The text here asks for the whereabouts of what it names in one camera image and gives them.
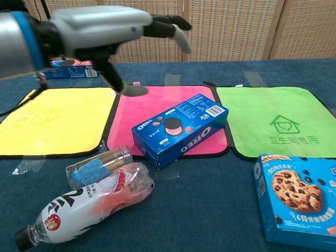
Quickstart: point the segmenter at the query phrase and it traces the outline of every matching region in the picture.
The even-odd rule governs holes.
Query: blue tablecloth
[[[116,69],[123,80],[149,86],[164,85],[166,76],[180,75],[181,85],[209,81],[218,86],[255,86],[261,81],[268,86],[303,87],[328,108],[336,108],[335,59],[117,64]],[[257,80],[248,77],[251,72]],[[50,80],[49,84],[106,86],[100,78]],[[1,81],[0,110],[10,109],[37,87],[33,76]],[[50,200],[69,191],[65,167],[84,158],[47,159],[39,172],[23,175],[12,175],[22,160],[0,160],[1,251],[17,251],[16,231],[33,223]],[[253,162],[232,151],[219,158],[178,160],[159,172],[142,162],[155,180],[148,199],[115,213],[75,240],[41,243],[31,251],[317,251],[265,241]]]

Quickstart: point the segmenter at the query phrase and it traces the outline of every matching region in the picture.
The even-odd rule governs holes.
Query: tape
[[[243,71],[243,73],[251,87],[267,87],[266,82],[264,82],[258,72]]]
[[[181,75],[171,75],[166,73],[164,78],[165,86],[180,86],[181,84]],[[162,99],[168,101],[180,101],[181,92],[179,88],[164,88]]]
[[[106,144],[103,140],[101,140],[100,145],[98,146],[98,151],[100,153],[107,152],[107,147],[106,147]]]
[[[334,117],[336,117],[336,109],[329,109],[329,111],[334,115]]]
[[[180,86],[181,85],[181,75],[171,75],[166,73],[164,77],[165,86]]]
[[[33,172],[39,172],[46,160],[40,159],[40,160],[28,160],[23,157],[23,160],[19,163],[17,168],[12,172],[13,175],[22,175],[26,172],[33,171]]]
[[[178,165],[170,165],[160,171],[154,171],[151,173],[152,178],[155,181],[158,180],[176,180],[180,178],[180,173]]]
[[[2,121],[5,120],[7,116],[8,115],[6,114],[6,115],[0,117],[0,123],[2,123]]]

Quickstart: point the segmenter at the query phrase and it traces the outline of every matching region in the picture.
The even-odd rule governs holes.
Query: green towel
[[[308,90],[230,87],[217,93],[230,110],[233,145],[241,155],[336,157],[336,118]]]

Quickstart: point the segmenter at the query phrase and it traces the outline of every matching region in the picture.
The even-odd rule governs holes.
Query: yellow towel
[[[100,143],[115,95],[111,88],[45,90],[0,124],[0,156],[94,150]]]

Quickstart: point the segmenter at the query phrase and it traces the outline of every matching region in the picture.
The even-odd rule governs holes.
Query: blue ring on robot arm
[[[42,53],[39,49],[37,39],[35,38],[34,32],[31,29],[26,17],[22,12],[10,12],[13,17],[16,19],[23,36],[25,37],[27,46],[30,51],[31,58],[33,59],[33,64],[36,70],[42,70],[46,68]]]

